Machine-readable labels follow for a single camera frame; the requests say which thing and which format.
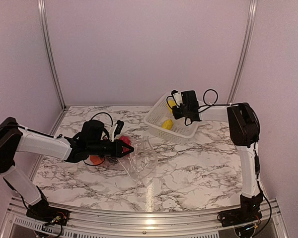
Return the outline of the yellow fake lemon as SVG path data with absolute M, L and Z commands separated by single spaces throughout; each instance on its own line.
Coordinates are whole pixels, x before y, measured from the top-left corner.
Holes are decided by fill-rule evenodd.
M 168 100 L 167 101 L 167 108 L 168 110 L 172 113 L 172 108 L 176 106 L 176 103 L 173 100 Z

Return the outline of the yellow fake corn cob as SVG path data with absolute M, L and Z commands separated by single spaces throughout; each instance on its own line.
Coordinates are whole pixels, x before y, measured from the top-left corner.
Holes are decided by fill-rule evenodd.
M 166 121 L 164 121 L 162 123 L 161 127 L 163 129 L 166 129 L 166 130 L 171 130 L 172 127 L 173 127 L 173 121 L 172 121 L 172 119 L 167 119 Z

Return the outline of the clear zip top bag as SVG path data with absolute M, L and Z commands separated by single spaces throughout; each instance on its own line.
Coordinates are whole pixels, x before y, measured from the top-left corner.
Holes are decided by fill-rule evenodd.
M 117 164 L 111 164 L 106 160 L 100 165 L 110 170 L 122 171 L 136 184 L 147 186 L 151 183 L 158 158 L 147 136 L 131 138 L 131 146 L 134 152 L 122 158 L 118 158 Z

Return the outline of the dark red fake grapes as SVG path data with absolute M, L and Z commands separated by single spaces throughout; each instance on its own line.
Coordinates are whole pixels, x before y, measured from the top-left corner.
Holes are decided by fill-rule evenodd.
M 111 164 L 117 164 L 118 163 L 118 159 L 115 157 L 106 157 L 106 160 L 111 163 Z

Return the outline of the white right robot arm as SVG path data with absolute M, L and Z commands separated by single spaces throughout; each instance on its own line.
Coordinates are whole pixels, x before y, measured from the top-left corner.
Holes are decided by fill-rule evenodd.
M 219 104 L 214 101 L 200 105 L 194 90 L 173 90 L 170 97 L 175 102 L 174 106 L 170 106 L 174 118 L 184 118 L 186 126 L 204 120 L 228 123 L 230 139 L 240 157 L 242 192 L 239 208 L 219 212 L 218 220 L 222 226 L 235 226 L 261 219 L 260 204 L 264 194 L 260 187 L 257 153 L 260 123 L 254 110 L 248 103 Z

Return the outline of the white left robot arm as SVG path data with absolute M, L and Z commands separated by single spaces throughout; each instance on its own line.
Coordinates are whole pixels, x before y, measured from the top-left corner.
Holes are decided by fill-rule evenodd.
M 15 154 L 32 153 L 68 163 L 78 163 L 89 156 L 122 158 L 134 151 L 130 144 L 116 138 L 123 126 L 118 120 L 107 130 L 103 122 L 90 119 L 73 137 L 53 136 L 29 129 L 8 117 L 0 124 L 0 175 L 20 195 L 27 217 L 43 221 L 47 226 L 65 226 L 69 211 L 49 205 L 41 189 L 16 166 Z

